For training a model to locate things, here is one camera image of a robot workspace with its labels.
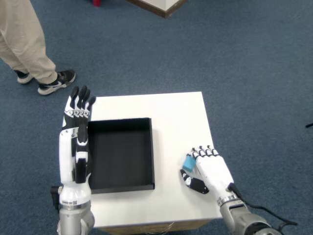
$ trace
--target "person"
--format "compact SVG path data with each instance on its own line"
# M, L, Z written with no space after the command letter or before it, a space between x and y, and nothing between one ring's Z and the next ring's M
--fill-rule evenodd
M66 88L76 77L73 70L55 71L30 0L0 0L0 58L16 72L20 84L35 78L42 95Z

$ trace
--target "black sneaker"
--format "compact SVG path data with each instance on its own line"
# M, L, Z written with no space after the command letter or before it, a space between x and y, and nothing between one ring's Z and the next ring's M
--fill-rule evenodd
M74 70L58 72L58 77L54 82L50 84L39 83L38 92L39 94L47 95L60 88L65 88L75 80L75 77L76 73Z
M18 83L20 84L29 83L34 78L30 73L23 73L18 70L14 70L14 72L18 75Z

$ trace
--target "black box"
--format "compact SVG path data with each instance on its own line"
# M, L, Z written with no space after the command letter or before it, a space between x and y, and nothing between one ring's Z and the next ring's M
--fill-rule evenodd
M91 192L155 188L150 118L90 121Z

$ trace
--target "white table top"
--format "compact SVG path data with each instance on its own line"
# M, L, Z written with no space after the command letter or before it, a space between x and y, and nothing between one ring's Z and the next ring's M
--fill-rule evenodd
M192 147L213 144L201 92L98 97L91 120L151 118L155 190L93 194L95 227L221 218L214 197L185 186Z

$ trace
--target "blue object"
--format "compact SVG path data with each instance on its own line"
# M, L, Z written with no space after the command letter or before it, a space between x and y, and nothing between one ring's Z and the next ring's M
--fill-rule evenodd
M185 160L182 168L184 170L192 172L192 170L195 167L195 165L196 165L196 160L190 154L187 154L186 160Z

